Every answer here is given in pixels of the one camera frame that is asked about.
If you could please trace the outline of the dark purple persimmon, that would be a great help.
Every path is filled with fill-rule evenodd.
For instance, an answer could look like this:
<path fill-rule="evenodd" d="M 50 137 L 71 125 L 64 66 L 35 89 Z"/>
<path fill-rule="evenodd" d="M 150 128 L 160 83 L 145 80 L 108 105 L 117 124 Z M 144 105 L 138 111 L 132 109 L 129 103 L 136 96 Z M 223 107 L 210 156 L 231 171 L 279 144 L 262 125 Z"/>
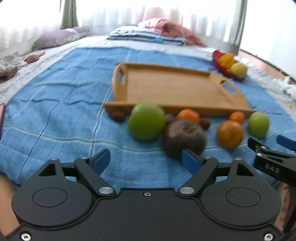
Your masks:
<path fill-rule="evenodd" d="M 191 120 L 176 120 L 170 123 L 162 135 L 162 147 L 165 153 L 174 159 L 179 159 L 184 149 L 200 155 L 206 142 L 203 128 Z"/>

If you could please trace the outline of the red jujube date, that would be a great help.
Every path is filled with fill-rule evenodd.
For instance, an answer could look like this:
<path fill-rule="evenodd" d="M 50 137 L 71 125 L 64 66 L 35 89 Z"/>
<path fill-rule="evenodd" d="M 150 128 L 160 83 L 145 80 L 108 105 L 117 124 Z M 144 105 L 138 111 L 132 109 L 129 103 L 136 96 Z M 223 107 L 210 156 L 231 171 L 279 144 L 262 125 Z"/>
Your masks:
<path fill-rule="evenodd" d="M 211 121 L 206 118 L 201 118 L 200 120 L 200 126 L 203 128 L 203 130 L 208 130 L 211 126 Z"/>
<path fill-rule="evenodd" d="M 170 125 L 171 123 L 176 121 L 176 116 L 172 113 L 168 113 L 165 116 L 166 126 Z"/>
<path fill-rule="evenodd" d="M 121 110 L 116 110 L 116 111 L 113 111 L 110 115 L 110 118 L 116 122 L 123 122 L 125 121 L 125 112 L 124 111 L 121 111 Z"/>

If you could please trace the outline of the blue striped pillow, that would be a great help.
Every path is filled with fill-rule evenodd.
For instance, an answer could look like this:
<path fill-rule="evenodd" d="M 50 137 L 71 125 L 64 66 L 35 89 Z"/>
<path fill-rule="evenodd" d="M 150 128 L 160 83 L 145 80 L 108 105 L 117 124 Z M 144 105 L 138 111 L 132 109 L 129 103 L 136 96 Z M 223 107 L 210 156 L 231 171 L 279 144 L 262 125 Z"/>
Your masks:
<path fill-rule="evenodd" d="M 109 40 L 142 41 L 159 44 L 182 46 L 186 44 L 184 37 L 166 37 L 154 29 L 138 26 L 121 26 L 113 30 L 108 36 Z"/>

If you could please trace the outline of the yellow starfruit in bowl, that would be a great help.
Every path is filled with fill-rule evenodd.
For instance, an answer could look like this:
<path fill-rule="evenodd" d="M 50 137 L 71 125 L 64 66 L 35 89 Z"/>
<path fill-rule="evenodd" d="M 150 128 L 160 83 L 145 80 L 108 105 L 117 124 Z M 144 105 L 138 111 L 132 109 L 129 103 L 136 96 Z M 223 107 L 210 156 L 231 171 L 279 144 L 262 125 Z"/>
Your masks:
<path fill-rule="evenodd" d="M 222 55 L 218 59 L 218 63 L 225 69 L 229 69 L 233 64 L 235 64 L 234 54 L 228 53 Z"/>

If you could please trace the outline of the red glass fruit bowl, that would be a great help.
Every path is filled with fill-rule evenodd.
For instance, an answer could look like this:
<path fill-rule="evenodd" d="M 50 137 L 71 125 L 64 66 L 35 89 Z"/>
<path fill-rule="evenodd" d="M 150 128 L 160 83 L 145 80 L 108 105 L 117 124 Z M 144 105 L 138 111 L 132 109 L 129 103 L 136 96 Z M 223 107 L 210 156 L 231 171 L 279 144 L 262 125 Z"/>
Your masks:
<path fill-rule="evenodd" d="M 222 73 L 224 76 L 229 77 L 229 78 L 233 78 L 237 81 L 243 81 L 245 79 L 244 77 L 238 77 L 236 75 L 234 75 L 231 71 L 230 71 L 230 67 L 227 67 L 227 65 L 225 63 L 221 63 L 219 61 L 219 59 L 224 56 L 226 53 L 224 52 L 220 52 L 219 50 L 215 50 L 212 53 L 212 62 L 215 66 L 215 68 Z"/>

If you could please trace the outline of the crumpled clothes left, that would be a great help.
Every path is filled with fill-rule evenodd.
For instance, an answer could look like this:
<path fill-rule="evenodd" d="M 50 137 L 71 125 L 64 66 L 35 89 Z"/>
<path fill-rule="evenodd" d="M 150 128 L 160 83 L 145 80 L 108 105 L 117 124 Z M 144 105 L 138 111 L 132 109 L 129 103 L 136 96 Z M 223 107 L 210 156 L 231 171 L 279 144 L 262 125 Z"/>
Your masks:
<path fill-rule="evenodd" d="M 31 53 L 27 56 L 20 56 L 18 52 L 8 54 L 1 58 L 1 83 L 10 80 L 16 75 L 19 69 L 36 62 L 45 52 Z"/>

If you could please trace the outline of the purple pillow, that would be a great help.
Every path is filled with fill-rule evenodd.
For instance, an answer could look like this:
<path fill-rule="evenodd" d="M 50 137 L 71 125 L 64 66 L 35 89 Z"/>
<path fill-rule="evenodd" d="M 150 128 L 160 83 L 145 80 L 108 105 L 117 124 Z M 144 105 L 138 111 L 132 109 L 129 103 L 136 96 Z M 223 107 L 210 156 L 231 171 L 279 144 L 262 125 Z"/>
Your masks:
<path fill-rule="evenodd" d="M 67 28 L 44 33 L 32 45 L 32 51 L 59 47 L 84 38 L 89 30 L 86 28 Z"/>

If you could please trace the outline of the yellow pear in bowl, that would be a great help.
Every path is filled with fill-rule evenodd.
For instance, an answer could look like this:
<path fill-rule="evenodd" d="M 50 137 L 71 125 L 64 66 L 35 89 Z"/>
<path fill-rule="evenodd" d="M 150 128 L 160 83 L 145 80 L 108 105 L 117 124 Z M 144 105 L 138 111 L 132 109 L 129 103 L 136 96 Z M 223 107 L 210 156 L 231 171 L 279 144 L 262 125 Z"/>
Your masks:
<path fill-rule="evenodd" d="M 230 67 L 230 72 L 236 79 L 243 79 L 247 75 L 247 67 L 241 62 L 236 62 Z"/>

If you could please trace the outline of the large orange fruit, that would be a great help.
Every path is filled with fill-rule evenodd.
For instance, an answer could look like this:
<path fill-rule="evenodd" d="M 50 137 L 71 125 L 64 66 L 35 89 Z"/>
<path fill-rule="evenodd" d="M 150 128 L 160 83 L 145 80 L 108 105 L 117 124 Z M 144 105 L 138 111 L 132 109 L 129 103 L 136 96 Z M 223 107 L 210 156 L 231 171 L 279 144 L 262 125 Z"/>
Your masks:
<path fill-rule="evenodd" d="M 237 148 L 244 138 L 242 125 L 233 120 L 222 122 L 216 130 L 216 140 L 224 149 Z"/>

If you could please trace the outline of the large green apple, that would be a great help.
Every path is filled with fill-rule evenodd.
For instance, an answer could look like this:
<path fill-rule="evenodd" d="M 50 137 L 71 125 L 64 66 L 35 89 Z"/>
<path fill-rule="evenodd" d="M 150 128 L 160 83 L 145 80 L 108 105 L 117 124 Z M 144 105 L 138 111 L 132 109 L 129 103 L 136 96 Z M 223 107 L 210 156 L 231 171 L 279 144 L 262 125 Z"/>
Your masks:
<path fill-rule="evenodd" d="M 151 102 L 136 104 L 127 123 L 129 133 L 140 141 L 157 139 L 163 133 L 165 126 L 164 109 Z"/>

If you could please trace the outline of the green curtain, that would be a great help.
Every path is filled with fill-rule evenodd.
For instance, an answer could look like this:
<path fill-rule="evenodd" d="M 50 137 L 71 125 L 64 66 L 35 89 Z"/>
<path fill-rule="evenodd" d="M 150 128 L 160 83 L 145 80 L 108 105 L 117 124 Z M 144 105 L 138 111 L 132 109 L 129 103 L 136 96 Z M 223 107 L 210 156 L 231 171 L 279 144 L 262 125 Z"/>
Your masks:
<path fill-rule="evenodd" d="M 78 27 L 76 0 L 60 1 L 63 10 L 60 29 Z"/>

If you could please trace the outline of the small mandarin orange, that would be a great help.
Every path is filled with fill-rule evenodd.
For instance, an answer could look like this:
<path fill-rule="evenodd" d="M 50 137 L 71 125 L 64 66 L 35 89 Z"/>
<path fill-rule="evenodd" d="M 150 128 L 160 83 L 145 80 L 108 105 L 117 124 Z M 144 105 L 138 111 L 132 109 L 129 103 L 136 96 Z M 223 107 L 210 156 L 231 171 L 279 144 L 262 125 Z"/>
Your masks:
<path fill-rule="evenodd" d="M 178 115 L 176 116 L 176 120 L 189 120 L 189 121 L 193 121 L 197 124 L 201 123 L 200 114 L 198 112 L 196 112 L 195 110 L 188 109 L 188 108 L 180 111 L 178 113 Z"/>
<path fill-rule="evenodd" d="M 236 111 L 229 116 L 230 121 L 236 121 L 237 123 L 243 125 L 245 121 L 245 114 L 241 111 Z"/>

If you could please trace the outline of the wooden serving tray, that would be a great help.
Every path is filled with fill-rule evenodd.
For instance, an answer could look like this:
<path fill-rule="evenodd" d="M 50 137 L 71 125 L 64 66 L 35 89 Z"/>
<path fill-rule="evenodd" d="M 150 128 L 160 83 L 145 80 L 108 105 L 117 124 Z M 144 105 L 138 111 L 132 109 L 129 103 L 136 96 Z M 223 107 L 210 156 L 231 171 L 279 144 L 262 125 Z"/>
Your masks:
<path fill-rule="evenodd" d="M 213 72 L 121 62 L 113 71 L 111 86 L 113 99 L 103 104 L 108 113 L 130 114 L 143 101 L 173 114 L 185 108 L 202 116 L 229 116 L 236 111 L 250 116 L 256 111 L 234 83 Z"/>

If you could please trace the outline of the small green apple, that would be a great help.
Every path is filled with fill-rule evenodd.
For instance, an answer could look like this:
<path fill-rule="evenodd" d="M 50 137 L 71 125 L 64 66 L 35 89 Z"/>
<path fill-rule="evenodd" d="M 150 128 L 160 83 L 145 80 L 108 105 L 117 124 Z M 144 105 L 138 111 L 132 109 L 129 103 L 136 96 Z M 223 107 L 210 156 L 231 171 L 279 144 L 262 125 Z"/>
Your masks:
<path fill-rule="evenodd" d="M 254 112 L 248 119 L 247 125 L 250 135 L 262 139 L 269 130 L 269 117 L 265 113 Z"/>

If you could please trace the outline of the white sheer curtain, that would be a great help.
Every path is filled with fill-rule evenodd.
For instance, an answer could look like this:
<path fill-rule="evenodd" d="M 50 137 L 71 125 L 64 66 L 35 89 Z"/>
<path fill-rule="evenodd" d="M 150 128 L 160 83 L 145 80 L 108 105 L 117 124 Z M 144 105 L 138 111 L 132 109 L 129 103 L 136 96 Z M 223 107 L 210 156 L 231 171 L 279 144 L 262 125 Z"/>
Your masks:
<path fill-rule="evenodd" d="M 120 26 L 162 18 L 193 31 L 210 46 L 238 46 L 247 1 L 76 1 L 78 27 L 106 35 Z M 59 29 L 60 1 L 1 1 L 1 49 Z"/>

